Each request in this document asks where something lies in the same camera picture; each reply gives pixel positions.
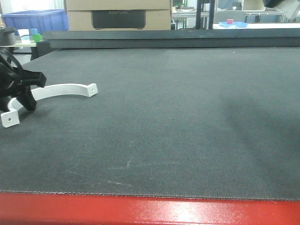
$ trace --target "white plastic arc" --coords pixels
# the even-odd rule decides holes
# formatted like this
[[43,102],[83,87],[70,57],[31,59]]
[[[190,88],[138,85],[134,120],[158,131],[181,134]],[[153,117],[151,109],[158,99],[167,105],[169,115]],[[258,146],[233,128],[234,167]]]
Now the white plastic arc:
[[[92,83],[90,85],[66,83],[46,86],[44,88],[33,89],[32,95],[36,101],[60,95],[81,95],[92,97],[98,93],[97,85]],[[16,98],[9,101],[7,105],[9,112],[1,114],[2,125],[5,128],[20,124],[18,110],[23,107]]]

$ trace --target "table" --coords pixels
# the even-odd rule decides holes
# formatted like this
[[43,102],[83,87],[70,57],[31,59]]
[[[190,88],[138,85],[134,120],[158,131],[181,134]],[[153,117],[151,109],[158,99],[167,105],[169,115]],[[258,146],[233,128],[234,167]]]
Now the table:
[[0,127],[1,224],[298,225],[299,53],[60,50],[24,65],[99,93]]
[[[38,51],[36,49],[37,43],[35,43],[32,40],[30,41],[30,43],[22,43],[21,41],[16,41],[16,43],[14,45],[8,45],[8,46],[3,46],[3,47],[7,47],[11,54],[31,55],[31,60],[35,60],[38,58]],[[21,47],[30,47],[31,52],[15,52],[15,48],[21,48]]]
[[[246,28],[239,29],[272,29],[272,28],[300,28],[300,23],[249,23]],[[214,24],[213,29],[227,29],[219,24]]]

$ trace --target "fabric texture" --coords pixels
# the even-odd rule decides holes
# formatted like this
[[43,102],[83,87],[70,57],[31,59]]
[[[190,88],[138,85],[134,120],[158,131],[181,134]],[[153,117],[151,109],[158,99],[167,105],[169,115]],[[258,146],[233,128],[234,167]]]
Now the fabric texture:
[[96,83],[0,127],[0,191],[300,200],[299,48],[61,50],[24,66]]

